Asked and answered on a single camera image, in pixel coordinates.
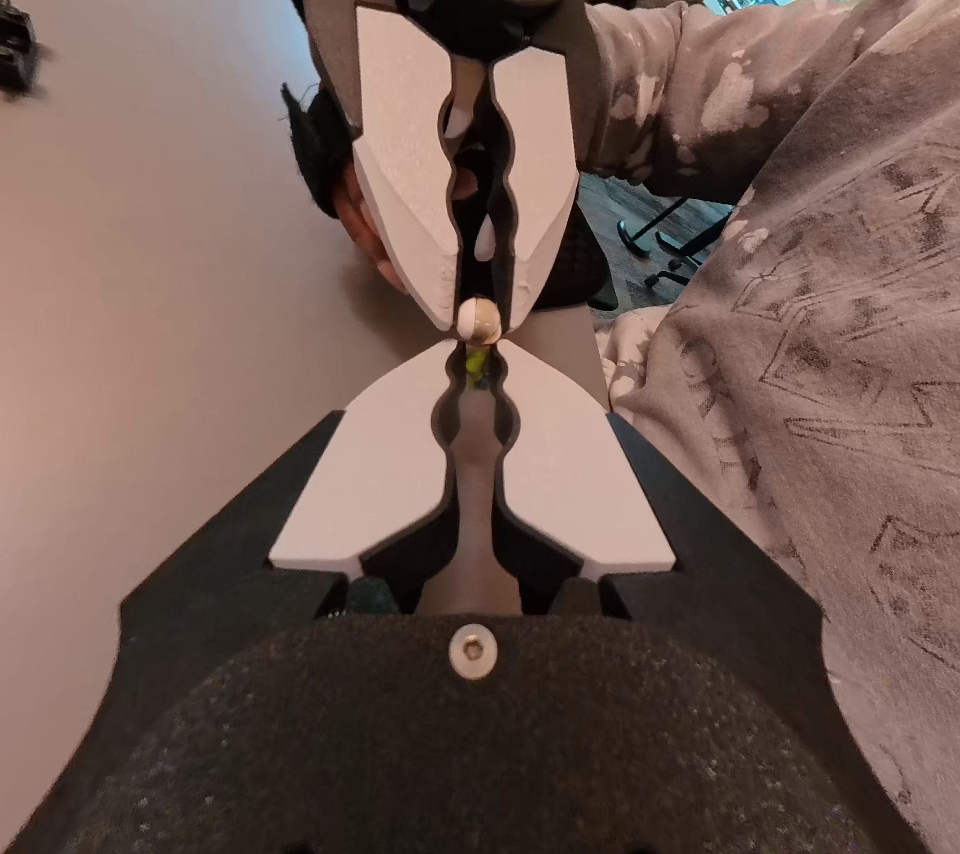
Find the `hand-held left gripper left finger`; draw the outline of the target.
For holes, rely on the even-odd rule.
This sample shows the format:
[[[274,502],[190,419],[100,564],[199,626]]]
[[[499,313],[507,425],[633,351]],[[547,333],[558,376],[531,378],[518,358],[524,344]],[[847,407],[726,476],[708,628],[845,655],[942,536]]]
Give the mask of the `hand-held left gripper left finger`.
[[[355,580],[443,506],[453,473],[438,410],[458,347],[439,341],[349,402],[270,548],[274,568]]]

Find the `lime green lego minifigure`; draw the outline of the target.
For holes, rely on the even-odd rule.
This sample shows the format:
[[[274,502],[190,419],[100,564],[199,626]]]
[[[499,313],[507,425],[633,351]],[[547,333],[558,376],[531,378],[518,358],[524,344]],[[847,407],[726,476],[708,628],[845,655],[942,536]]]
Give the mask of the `lime green lego minifigure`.
[[[493,348],[503,334],[498,305],[486,297],[464,300],[458,310],[456,330],[464,345],[467,383],[473,389],[480,389],[488,376]]]

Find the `person's right hand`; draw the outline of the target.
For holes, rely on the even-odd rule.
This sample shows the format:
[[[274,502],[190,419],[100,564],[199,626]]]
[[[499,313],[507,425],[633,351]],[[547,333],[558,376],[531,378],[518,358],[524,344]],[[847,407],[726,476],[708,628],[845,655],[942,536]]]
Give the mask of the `person's right hand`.
[[[354,144],[336,102],[319,85],[307,107],[281,87],[299,174],[318,209],[338,221],[354,246],[403,295],[407,289],[374,224],[354,167]]]

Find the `person's grey sweatshirt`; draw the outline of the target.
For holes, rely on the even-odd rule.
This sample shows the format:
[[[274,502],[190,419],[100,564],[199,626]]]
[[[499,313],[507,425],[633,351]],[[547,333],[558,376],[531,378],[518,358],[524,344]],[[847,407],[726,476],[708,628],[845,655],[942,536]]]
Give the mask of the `person's grey sweatshirt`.
[[[842,66],[609,399],[822,606],[878,778],[958,852],[959,0],[849,0]]]

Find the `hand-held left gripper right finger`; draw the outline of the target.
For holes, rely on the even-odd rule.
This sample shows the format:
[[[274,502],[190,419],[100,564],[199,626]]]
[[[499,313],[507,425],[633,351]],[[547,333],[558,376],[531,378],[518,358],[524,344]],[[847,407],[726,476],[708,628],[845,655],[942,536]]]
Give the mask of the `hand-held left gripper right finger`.
[[[670,571],[676,555],[606,407],[510,340],[497,347],[510,415],[498,476],[507,518],[590,581]]]

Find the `black lego chassis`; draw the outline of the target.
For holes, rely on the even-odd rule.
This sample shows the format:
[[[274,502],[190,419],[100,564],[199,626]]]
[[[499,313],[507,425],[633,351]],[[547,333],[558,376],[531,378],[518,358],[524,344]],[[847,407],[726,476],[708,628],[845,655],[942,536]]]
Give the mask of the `black lego chassis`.
[[[39,44],[31,16],[11,0],[1,0],[1,87],[15,94],[31,90]]]

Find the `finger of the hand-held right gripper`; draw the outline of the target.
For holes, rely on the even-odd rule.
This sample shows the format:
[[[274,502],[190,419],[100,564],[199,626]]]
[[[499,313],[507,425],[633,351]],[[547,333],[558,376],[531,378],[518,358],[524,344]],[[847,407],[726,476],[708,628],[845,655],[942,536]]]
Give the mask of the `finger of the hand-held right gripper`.
[[[546,286],[577,193],[566,59],[527,46],[493,64],[489,95],[505,128],[490,201],[491,270],[504,331],[513,332]]]
[[[441,132],[449,52],[413,20],[356,10],[362,133],[356,176],[390,261],[426,317],[454,325],[461,239],[450,212],[453,164]]]

